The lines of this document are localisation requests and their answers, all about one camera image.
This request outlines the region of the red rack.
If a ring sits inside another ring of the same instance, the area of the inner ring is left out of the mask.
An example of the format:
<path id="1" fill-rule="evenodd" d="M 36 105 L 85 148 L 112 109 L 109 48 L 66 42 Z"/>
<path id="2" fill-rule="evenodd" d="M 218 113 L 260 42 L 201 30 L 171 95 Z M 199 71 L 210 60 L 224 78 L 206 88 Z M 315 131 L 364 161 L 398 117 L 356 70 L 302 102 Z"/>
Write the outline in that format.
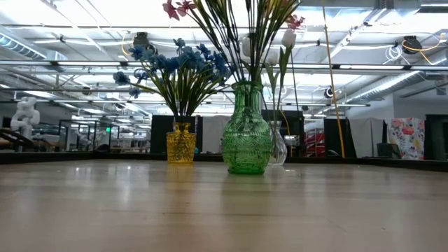
<path id="1" fill-rule="evenodd" d="M 325 135 L 321 130 L 309 130 L 305 132 L 305 156 L 322 158 L 325 156 Z"/>

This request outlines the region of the black panel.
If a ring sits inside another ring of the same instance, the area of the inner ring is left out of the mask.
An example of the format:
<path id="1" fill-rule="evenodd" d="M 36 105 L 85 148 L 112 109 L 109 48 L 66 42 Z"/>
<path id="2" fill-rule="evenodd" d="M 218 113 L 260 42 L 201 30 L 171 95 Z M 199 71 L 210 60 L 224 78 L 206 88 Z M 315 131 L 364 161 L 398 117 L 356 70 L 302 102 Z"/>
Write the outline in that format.
<path id="1" fill-rule="evenodd" d="M 174 121 L 175 119 L 173 115 L 152 116 L 150 129 L 151 154 L 165 154 L 167 152 L 166 135 L 168 132 L 174 131 Z M 196 133 L 196 148 L 199 152 L 202 152 L 203 118 L 187 117 L 185 118 L 185 122 L 190 123 L 189 132 Z"/>
<path id="2" fill-rule="evenodd" d="M 351 127 L 348 119 L 340 119 L 342 140 L 344 144 L 344 153 L 346 158 L 355 158 L 356 150 L 354 147 Z M 340 145 L 339 126 L 336 119 L 325 119 L 324 121 L 324 144 L 325 156 L 342 157 L 342 148 Z"/>
<path id="3" fill-rule="evenodd" d="M 424 147 L 426 160 L 448 161 L 448 115 L 426 115 Z"/>
<path id="4" fill-rule="evenodd" d="M 281 122 L 279 131 L 286 144 L 287 157 L 299 157 L 305 144 L 303 113 L 301 111 L 279 111 L 276 119 Z"/>

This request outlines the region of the floral patterned cloth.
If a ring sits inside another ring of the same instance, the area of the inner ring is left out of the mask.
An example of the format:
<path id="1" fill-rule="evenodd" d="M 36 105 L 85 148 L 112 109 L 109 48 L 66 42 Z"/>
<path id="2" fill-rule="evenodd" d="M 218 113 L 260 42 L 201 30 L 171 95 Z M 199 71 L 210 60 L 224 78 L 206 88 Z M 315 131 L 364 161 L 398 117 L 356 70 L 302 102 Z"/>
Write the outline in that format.
<path id="1" fill-rule="evenodd" d="M 398 146 L 404 160 L 423 160 L 425 121 L 419 118 L 388 118 L 388 142 Z"/>

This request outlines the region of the white cloth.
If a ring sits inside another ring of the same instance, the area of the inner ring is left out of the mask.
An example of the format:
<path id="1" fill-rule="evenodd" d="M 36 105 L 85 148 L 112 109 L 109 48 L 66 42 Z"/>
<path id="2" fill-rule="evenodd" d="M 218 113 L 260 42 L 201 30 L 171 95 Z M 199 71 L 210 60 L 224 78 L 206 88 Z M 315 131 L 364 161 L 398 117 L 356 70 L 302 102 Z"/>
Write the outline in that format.
<path id="1" fill-rule="evenodd" d="M 359 118 L 349 119 L 349 123 L 356 157 L 377 157 L 377 144 L 382 142 L 384 121 L 377 118 Z"/>

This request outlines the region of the green glass vase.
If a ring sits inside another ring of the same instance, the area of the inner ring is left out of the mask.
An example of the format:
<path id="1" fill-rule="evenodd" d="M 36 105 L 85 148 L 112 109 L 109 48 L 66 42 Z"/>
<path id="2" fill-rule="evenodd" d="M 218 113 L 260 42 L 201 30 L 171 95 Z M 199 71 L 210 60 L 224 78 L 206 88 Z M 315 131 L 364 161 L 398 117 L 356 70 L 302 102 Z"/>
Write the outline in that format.
<path id="1" fill-rule="evenodd" d="M 234 112 L 222 138 L 223 161 L 231 174 L 262 175 L 269 162 L 272 142 L 260 109 L 262 88 L 250 81 L 232 85 Z"/>

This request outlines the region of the yellow glass vase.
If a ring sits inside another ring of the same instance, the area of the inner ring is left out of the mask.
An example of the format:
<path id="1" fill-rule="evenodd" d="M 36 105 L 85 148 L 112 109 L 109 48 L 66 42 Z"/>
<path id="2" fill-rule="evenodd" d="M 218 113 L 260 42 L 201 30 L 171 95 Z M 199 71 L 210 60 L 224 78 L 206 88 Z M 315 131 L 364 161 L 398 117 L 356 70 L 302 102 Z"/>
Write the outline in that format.
<path id="1" fill-rule="evenodd" d="M 194 160 L 197 135 L 189 131 L 189 122 L 175 122 L 168 132 L 167 161 L 174 164 L 191 164 Z"/>

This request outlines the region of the clear glass vase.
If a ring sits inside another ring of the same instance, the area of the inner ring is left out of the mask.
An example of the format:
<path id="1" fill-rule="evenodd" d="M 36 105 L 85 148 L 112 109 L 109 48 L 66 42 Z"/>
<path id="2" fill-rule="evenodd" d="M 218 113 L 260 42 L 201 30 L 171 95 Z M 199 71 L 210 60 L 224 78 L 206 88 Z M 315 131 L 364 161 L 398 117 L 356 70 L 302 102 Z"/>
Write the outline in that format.
<path id="1" fill-rule="evenodd" d="M 287 147 L 280 133 L 282 122 L 270 121 L 270 137 L 272 142 L 271 153 L 269 157 L 269 165 L 282 166 L 286 161 Z"/>

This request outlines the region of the dark grey box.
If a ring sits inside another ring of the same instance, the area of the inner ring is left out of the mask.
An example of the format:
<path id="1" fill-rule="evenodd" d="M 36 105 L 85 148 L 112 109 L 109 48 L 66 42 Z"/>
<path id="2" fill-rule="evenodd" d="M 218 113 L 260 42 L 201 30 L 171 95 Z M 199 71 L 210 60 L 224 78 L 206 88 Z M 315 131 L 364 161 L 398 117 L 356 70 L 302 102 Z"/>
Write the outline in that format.
<path id="1" fill-rule="evenodd" d="M 391 159 L 401 158 L 399 146 L 394 143 L 378 143 L 377 155 L 379 158 L 391 158 Z"/>

